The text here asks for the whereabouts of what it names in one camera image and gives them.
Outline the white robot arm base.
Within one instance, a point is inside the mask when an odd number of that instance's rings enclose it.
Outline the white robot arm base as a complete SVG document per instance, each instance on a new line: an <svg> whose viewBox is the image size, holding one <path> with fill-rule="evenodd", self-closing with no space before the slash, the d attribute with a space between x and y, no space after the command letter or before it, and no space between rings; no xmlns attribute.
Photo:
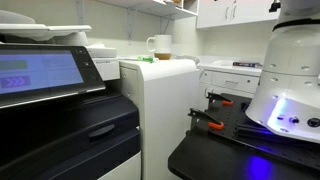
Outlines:
<svg viewBox="0 0 320 180"><path fill-rule="evenodd" d="M272 133L320 142L320 0L280 0L245 114Z"/></svg>

